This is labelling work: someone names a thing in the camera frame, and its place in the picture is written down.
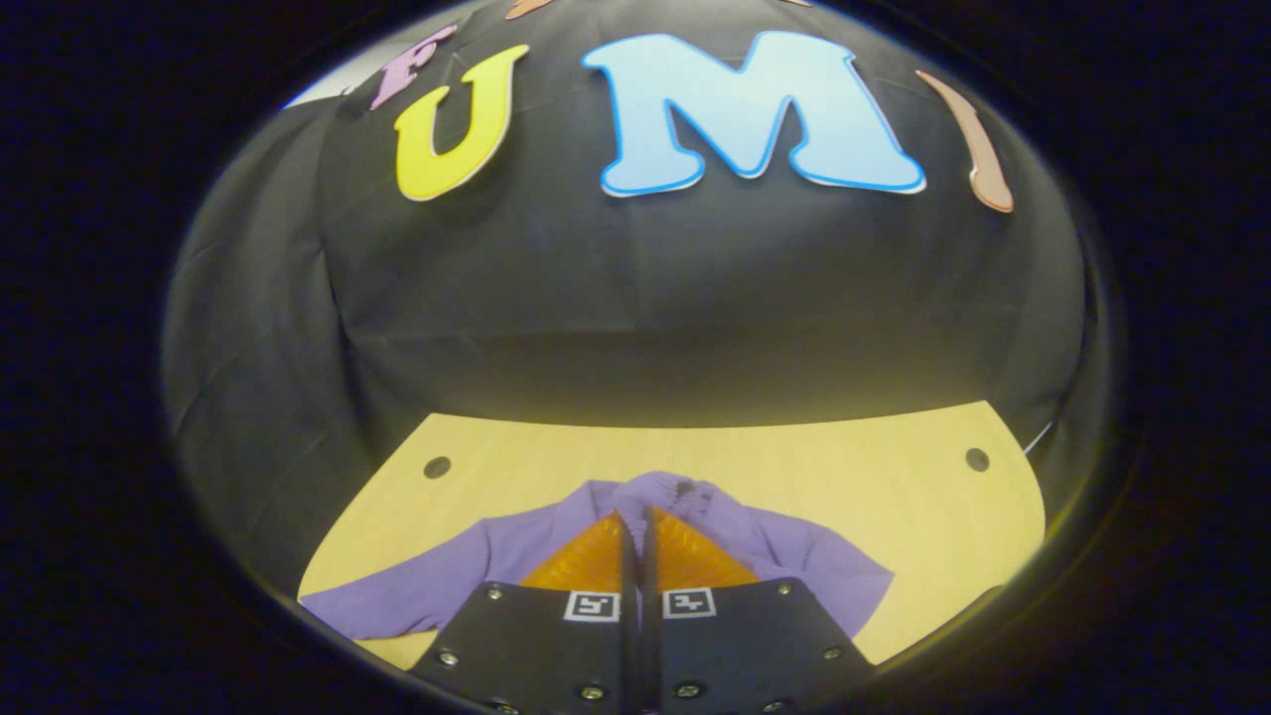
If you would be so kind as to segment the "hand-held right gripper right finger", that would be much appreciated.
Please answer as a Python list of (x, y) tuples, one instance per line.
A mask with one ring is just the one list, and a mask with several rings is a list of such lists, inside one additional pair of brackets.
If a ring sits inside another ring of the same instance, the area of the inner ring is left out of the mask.
[(644, 714), (826, 714), (874, 674), (802, 578), (763, 578), (694, 526), (647, 511)]

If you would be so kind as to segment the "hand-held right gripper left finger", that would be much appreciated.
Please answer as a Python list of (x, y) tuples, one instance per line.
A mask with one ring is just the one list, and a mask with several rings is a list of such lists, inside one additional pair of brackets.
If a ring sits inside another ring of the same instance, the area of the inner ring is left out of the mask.
[(500, 714), (622, 714), (636, 575), (630, 530), (610, 511), (519, 583), (483, 580), (409, 674)]

